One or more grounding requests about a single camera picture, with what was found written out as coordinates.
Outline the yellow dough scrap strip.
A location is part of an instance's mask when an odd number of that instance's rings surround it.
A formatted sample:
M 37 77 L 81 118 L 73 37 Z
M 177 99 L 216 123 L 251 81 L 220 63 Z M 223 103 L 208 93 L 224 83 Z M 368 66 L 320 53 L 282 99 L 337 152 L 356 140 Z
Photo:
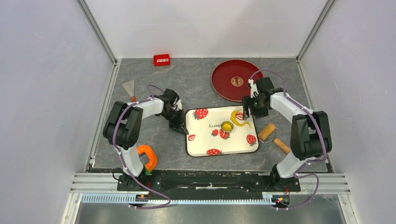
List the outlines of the yellow dough scrap strip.
M 238 127 L 248 126 L 249 128 L 251 128 L 250 123 L 244 120 L 243 115 L 243 112 L 240 112 L 240 110 L 232 111 L 230 120 Z

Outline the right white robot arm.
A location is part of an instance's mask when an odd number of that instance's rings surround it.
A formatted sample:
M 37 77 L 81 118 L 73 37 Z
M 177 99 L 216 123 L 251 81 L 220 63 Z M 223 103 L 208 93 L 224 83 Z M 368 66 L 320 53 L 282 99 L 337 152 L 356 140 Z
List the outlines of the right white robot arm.
M 275 88 L 269 77 L 249 79 L 248 87 L 250 94 L 242 99 L 244 120 L 268 116 L 272 109 L 291 123 L 291 152 L 275 165 L 269 181 L 273 189 L 282 190 L 303 166 L 327 159 L 332 149 L 328 116 L 303 106 L 283 88 Z

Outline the orange handled metal scraper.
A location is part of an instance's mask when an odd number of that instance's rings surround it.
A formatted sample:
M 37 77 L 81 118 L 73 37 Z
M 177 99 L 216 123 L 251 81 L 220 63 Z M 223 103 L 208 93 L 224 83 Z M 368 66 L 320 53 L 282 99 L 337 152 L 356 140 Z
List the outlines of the orange handled metal scraper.
M 121 84 L 121 86 L 125 89 L 125 91 L 129 95 L 131 102 L 137 101 L 134 93 L 134 84 L 135 84 L 134 80 L 130 80 L 128 82 Z

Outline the white strawberry tray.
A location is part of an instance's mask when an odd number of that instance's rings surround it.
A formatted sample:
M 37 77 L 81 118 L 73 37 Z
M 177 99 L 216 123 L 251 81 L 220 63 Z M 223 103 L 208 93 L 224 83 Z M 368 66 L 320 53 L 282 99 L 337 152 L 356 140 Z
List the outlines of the white strawberry tray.
M 188 110 L 185 114 L 189 133 L 186 136 L 187 154 L 205 157 L 257 151 L 259 143 L 254 119 L 249 117 L 245 120 L 251 128 L 238 127 L 230 120 L 235 110 L 243 112 L 241 105 Z

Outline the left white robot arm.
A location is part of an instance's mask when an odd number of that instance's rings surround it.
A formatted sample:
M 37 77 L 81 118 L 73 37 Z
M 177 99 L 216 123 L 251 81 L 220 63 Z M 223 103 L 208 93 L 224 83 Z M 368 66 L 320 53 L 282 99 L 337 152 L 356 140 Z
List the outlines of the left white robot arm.
M 141 175 L 144 167 L 136 143 L 142 121 L 150 116 L 162 116 L 169 122 L 169 129 L 188 135 L 181 99 L 171 89 L 141 101 L 115 102 L 103 129 L 103 136 L 115 148 L 124 172 L 130 175 L 128 183 L 135 190 L 144 189 L 147 183 Z

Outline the wooden dough roller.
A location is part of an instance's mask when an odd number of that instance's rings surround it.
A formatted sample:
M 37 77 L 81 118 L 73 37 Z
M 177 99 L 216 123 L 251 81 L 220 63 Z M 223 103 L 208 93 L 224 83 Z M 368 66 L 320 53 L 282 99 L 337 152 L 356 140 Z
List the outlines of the wooden dough roller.
M 286 154 L 290 153 L 291 149 L 277 137 L 277 132 L 278 128 L 273 123 L 269 123 L 257 134 L 257 137 L 263 144 L 272 142 Z

